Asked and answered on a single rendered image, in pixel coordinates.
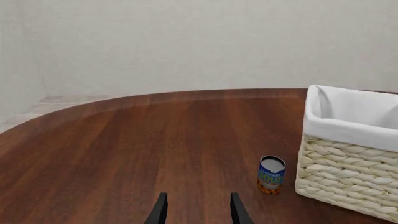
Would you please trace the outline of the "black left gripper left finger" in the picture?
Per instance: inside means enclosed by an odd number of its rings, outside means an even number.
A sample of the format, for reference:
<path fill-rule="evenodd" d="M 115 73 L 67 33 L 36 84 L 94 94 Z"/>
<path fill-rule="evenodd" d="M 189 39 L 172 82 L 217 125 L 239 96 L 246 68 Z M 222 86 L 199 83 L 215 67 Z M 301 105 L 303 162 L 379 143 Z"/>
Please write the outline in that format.
<path fill-rule="evenodd" d="M 167 194 L 165 192 L 161 192 L 144 224 L 166 224 L 167 210 Z"/>

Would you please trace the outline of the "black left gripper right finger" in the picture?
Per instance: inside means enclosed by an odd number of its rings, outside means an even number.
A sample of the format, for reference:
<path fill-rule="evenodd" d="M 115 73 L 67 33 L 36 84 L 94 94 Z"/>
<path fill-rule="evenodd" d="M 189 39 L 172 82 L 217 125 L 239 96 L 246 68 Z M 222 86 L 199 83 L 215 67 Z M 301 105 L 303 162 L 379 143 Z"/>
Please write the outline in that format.
<path fill-rule="evenodd" d="M 232 224 L 254 224 L 236 192 L 231 193 L 230 212 Z"/>

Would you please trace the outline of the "cream woven basket white liner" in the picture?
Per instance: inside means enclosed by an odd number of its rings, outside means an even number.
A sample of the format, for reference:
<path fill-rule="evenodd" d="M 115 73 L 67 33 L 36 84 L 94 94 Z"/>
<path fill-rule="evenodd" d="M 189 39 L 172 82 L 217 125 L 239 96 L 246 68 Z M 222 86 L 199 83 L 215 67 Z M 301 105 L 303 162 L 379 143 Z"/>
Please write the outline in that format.
<path fill-rule="evenodd" d="M 311 85 L 295 191 L 398 224 L 398 95 Z"/>

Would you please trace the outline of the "blue soup tin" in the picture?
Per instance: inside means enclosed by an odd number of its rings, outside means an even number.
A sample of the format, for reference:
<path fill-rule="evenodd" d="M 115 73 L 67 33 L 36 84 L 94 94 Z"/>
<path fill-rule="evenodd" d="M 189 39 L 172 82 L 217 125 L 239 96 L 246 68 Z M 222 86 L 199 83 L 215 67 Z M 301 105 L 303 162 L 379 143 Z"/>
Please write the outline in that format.
<path fill-rule="evenodd" d="M 278 194 L 284 180 L 286 164 L 277 156 L 263 156 L 259 163 L 257 187 L 269 195 Z"/>

